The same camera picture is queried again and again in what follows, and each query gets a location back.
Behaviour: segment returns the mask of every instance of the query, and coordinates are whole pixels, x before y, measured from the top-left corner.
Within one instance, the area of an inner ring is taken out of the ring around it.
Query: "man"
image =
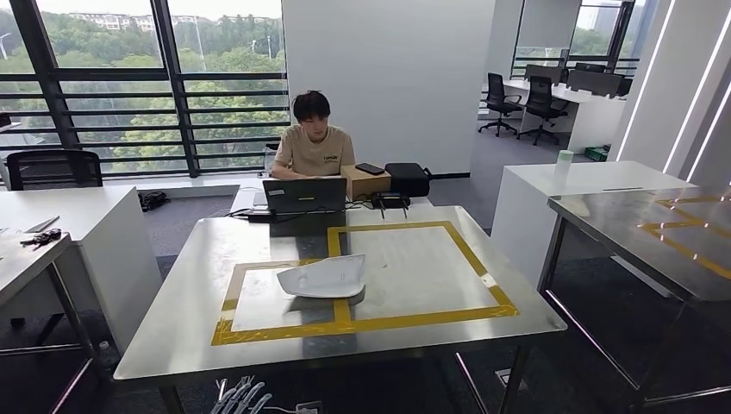
[[[271,176],[277,179],[306,179],[341,172],[341,166],[355,164],[350,135],[328,125],[330,103],[318,91],[295,98],[292,111],[299,125],[282,134]]]

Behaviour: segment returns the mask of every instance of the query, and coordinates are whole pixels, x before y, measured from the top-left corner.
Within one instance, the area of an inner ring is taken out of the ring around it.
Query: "laptop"
[[[276,214],[332,212],[345,209],[347,180],[331,179],[268,179],[264,193],[269,211]]]

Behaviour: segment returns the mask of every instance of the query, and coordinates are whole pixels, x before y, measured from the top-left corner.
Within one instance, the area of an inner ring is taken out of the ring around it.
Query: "led light strip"
[[[640,93],[637,95],[637,102],[634,103],[634,108],[632,108],[632,115],[629,116],[629,123],[627,124],[627,129],[624,131],[624,137],[622,138],[622,144],[619,146],[619,151],[617,152],[617,161],[622,157],[622,151],[624,151],[624,144],[627,143],[627,137],[629,136],[629,130],[632,129],[632,125],[634,124],[634,116],[637,115],[637,108],[640,107],[640,101],[642,100],[642,95],[645,93],[645,86],[647,86],[647,81],[650,79],[650,73],[653,71],[653,67],[655,66],[655,57],[658,55],[658,50],[660,49],[660,43],[662,43],[663,37],[665,36],[665,29],[667,28],[667,23],[670,21],[670,15],[672,14],[672,9],[675,7],[675,0],[670,1],[670,7],[667,9],[667,14],[665,15],[665,20],[663,21],[663,26],[660,29],[660,34],[658,36],[658,42],[655,44],[655,49],[653,50],[653,56],[650,57],[650,64],[647,66],[647,73],[645,73],[645,78],[642,79],[642,85],[640,85]]]
[[[710,136],[713,135],[713,130],[715,129],[715,125],[718,123],[718,118],[721,117],[723,108],[726,106],[726,101],[728,101],[728,95],[731,95],[731,82],[728,83],[728,88],[726,88],[726,93],[723,94],[723,99],[721,100],[721,104],[718,106],[718,110],[715,112],[715,116],[713,117],[713,122],[710,123],[709,132],[706,134],[706,137],[703,140],[703,145],[701,145],[701,149],[698,151],[698,156],[696,157],[696,161],[693,162],[693,167],[690,168],[690,172],[688,173],[688,178],[685,179],[685,181],[688,181],[689,183],[690,183],[690,179],[693,177],[693,173],[696,171],[698,162],[701,160],[701,156],[703,156],[703,151],[705,151],[705,149],[706,149],[706,145],[708,144]]]
[[[690,115],[692,115],[693,110],[695,109],[696,102],[698,100],[698,97],[701,96],[701,90],[705,86],[706,79],[708,78],[710,68],[713,66],[713,63],[715,62],[715,57],[718,54],[718,50],[721,48],[721,44],[723,43],[723,38],[726,37],[726,31],[728,30],[728,24],[731,22],[731,9],[728,10],[728,14],[726,15],[726,21],[723,23],[723,28],[721,28],[721,33],[718,35],[718,39],[715,41],[715,46],[713,47],[713,52],[710,54],[710,59],[708,64],[706,65],[706,70],[703,71],[703,76],[701,77],[701,82],[698,84],[698,89],[696,89],[696,95],[693,96],[693,100],[690,101],[690,108],[688,108],[688,112],[685,114],[685,119],[683,120],[683,125],[680,126],[680,130],[678,131],[678,136],[675,138],[675,143],[672,144],[672,149],[670,150],[670,154],[667,156],[667,162],[665,163],[665,168],[663,168],[663,173],[667,173],[667,169],[670,167],[670,161],[672,161],[672,156],[675,155],[675,150],[678,149],[678,144],[680,143],[680,138],[683,136],[683,132],[685,132],[685,127],[688,126],[688,121],[690,120]]]

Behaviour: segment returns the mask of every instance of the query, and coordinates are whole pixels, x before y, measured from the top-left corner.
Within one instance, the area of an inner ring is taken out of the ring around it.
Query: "power strip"
[[[297,404],[295,407],[297,414],[324,414],[322,401],[310,401],[308,403]]]

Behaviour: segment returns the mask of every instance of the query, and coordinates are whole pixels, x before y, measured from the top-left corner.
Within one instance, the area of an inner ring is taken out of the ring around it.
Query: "white paper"
[[[337,256],[277,273],[290,295],[307,298],[349,298],[363,290],[366,256]]]

